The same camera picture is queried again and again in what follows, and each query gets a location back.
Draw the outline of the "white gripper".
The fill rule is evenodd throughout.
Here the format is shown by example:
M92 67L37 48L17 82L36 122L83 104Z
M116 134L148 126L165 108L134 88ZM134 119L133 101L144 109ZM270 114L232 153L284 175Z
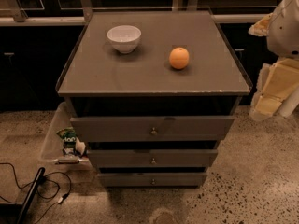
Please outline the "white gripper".
M272 13L265 15L250 26L250 35L268 35ZM280 108L280 101L286 100L299 86L299 61L279 58L272 65L265 63L257 81L257 92L250 104L250 117L255 121L271 118Z

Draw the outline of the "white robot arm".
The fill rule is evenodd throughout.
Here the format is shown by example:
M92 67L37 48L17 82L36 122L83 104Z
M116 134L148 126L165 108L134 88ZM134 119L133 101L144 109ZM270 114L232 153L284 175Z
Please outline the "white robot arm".
M264 63L250 104L255 121L275 113L288 117L298 106L299 88L299 0L282 0L275 10L249 28L255 36L265 36L267 48L278 59Z

